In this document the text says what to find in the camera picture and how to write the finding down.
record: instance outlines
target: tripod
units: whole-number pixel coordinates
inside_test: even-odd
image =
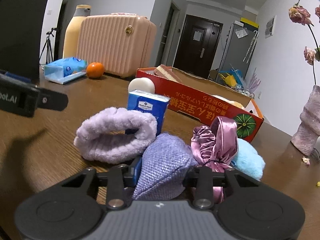
[[[50,55],[51,55],[51,61],[53,61],[53,56],[52,56],[52,47],[51,47],[51,41],[50,41],[50,35],[52,35],[52,37],[54,37],[54,35],[52,34],[53,31],[56,31],[57,28],[51,28],[51,31],[47,32],[46,34],[48,35],[47,36],[47,39],[45,41],[45,44],[43,46],[43,49],[42,49],[42,52],[41,52],[41,55],[40,55],[40,58],[39,58],[39,61],[42,57],[42,54],[44,52],[44,49],[47,48],[47,56],[46,56],[46,61],[45,63],[48,64],[50,63]]]

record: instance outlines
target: door handle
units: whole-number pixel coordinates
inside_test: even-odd
[[[200,55],[200,58],[203,57],[203,54],[204,54],[204,49],[201,50],[201,55]]]

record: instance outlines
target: doorway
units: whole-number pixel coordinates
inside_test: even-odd
[[[165,21],[164,30],[161,37],[158,56],[156,59],[156,66],[159,66],[161,64],[167,65],[179,14],[180,10],[175,6],[173,2],[171,2],[167,20]]]
[[[53,55],[53,60],[59,59],[59,47],[60,47],[60,39],[61,39],[61,31],[62,31],[62,23],[63,23],[63,18],[66,12],[66,7],[67,3],[64,2],[61,5],[60,8],[60,13],[58,17],[58,23],[57,23],[57,30],[56,30],[56,39],[54,42],[54,55]]]
[[[174,67],[207,79],[216,53],[222,23],[187,15]]]

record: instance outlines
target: black panel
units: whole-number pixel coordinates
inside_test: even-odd
[[[0,69],[39,79],[39,52],[48,0],[0,1]]]

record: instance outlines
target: blue tissue package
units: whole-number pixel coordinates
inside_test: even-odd
[[[85,60],[75,57],[58,59],[44,66],[44,78],[58,84],[64,84],[84,76],[86,73],[83,70],[87,66],[88,63]]]
[[[161,133],[164,113],[169,105],[170,98],[147,93],[141,90],[129,92],[128,110],[138,110],[152,114],[157,120],[157,134]]]

